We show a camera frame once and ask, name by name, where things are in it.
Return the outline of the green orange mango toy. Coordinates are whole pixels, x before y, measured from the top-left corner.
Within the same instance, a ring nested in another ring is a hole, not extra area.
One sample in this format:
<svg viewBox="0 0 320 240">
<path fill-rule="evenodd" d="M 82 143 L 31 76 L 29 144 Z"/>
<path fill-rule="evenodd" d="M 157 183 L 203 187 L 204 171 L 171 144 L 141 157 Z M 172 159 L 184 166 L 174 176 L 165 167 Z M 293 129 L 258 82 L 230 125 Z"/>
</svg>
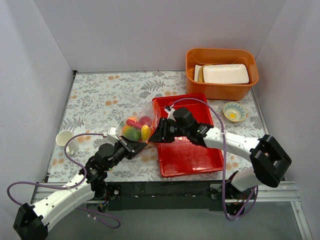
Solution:
<svg viewBox="0 0 320 240">
<path fill-rule="evenodd" d="M 135 141 L 135 142 L 138 142 L 141 139 L 141 132 L 138 129 L 129 125 L 125 125 L 122 128 L 122 135 L 126 139 Z"/>
</svg>

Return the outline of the yellow corn toy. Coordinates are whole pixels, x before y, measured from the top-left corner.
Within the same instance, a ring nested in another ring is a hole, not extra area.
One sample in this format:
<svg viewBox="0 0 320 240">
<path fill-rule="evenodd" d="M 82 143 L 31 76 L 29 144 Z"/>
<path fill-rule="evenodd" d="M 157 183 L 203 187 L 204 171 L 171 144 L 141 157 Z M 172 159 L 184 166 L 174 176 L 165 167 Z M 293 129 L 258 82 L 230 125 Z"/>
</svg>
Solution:
<svg viewBox="0 0 320 240">
<path fill-rule="evenodd" d="M 140 135 L 141 135 L 141 140 L 143 142 L 146 142 L 151 134 L 151 129 L 148 125 L 143 125 L 141 130 L 140 130 Z"/>
</svg>

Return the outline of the clear zip top bag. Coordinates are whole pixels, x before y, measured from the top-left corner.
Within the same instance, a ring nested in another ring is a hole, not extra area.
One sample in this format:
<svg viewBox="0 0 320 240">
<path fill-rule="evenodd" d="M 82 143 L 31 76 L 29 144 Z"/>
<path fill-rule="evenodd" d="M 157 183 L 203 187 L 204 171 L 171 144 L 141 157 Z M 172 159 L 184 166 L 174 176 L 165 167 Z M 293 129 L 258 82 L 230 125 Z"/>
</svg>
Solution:
<svg viewBox="0 0 320 240">
<path fill-rule="evenodd" d="M 160 117 L 160 107 L 153 100 L 135 115 L 124 118 L 119 125 L 118 135 L 130 141 L 148 144 L 158 127 Z"/>
</svg>

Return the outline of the red pomegranate toy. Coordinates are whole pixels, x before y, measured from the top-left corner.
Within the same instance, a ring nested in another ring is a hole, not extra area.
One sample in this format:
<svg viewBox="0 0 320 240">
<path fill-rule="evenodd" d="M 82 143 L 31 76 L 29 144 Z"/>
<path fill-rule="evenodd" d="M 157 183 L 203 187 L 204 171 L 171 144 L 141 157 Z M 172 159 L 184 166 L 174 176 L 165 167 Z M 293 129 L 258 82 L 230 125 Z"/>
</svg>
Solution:
<svg viewBox="0 0 320 240">
<path fill-rule="evenodd" d="M 144 126 L 147 125 L 150 127 L 152 125 L 153 120 L 149 116 L 143 116 L 139 119 L 139 123 Z"/>
</svg>

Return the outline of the red chili pepper toy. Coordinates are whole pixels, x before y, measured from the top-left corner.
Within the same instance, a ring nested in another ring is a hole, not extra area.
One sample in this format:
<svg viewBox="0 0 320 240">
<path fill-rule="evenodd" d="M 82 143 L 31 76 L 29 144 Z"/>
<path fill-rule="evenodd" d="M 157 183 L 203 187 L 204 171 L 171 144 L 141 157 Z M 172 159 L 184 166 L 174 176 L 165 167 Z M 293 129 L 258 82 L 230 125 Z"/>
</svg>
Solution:
<svg viewBox="0 0 320 240">
<path fill-rule="evenodd" d="M 130 127 L 138 129 L 138 130 L 140 130 L 142 128 L 142 125 L 139 122 L 133 122 L 133 121 L 130 121 L 130 120 L 126 120 L 126 124 L 128 126 L 130 126 Z"/>
</svg>

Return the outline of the orange fruit toy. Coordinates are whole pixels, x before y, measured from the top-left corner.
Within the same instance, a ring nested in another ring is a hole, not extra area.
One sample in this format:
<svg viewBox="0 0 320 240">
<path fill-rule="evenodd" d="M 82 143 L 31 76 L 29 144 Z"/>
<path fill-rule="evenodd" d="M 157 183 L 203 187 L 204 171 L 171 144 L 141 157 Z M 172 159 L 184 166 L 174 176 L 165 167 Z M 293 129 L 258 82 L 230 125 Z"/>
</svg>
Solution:
<svg viewBox="0 0 320 240">
<path fill-rule="evenodd" d="M 128 117 L 127 120 L 130 120 L 130 121 L 135 122 L 135 123 L 139 121 L 138 118 L 135 117 L 135 116 Z"/>
</svg>

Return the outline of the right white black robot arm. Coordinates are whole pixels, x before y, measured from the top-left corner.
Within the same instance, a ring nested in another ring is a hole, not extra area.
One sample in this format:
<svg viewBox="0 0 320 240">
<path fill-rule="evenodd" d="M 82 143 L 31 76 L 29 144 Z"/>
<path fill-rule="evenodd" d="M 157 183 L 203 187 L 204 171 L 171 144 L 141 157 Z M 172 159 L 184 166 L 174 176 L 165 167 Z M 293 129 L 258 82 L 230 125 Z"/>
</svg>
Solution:
<svg viewBox="0 0 320 240">
<path fill-rule="evenodd" d="M 171 115 L 171 118 L 160 118 L 148 139 L 150 142 L 172 143 L 177 137 L 186 137 L 196 146 L 219 149 L 251 162 L 250 168 L 234 172 L 221 187 L 232 199 L 258 185 L 278 187 L 292 164 L 292 159 L 271 135 L 256 138 L 224 132 L 211 124 L 197 122 L 185 107 L 172 111 Z"/>
</svg>

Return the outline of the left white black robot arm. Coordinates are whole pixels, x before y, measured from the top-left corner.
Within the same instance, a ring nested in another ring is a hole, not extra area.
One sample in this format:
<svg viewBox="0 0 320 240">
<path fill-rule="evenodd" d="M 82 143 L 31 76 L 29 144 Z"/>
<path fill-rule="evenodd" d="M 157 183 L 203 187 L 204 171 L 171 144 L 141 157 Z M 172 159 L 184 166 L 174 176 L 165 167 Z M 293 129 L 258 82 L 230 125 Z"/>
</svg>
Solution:
<svg viewBox="0 0 320 240">
<path fill-rule="evenodd" d="M 74 209 L 91 199 L 103 199 L 107 193 L 108 171 L 123 159 L 133 159 L 146 146 L 145 142 L 123 136 L 114 144 L 102 144 L 67 184 L 32 205 L 22 204 L 13 229 L 22 240 L 44 240 L 49 231 Z"/>
</svg>

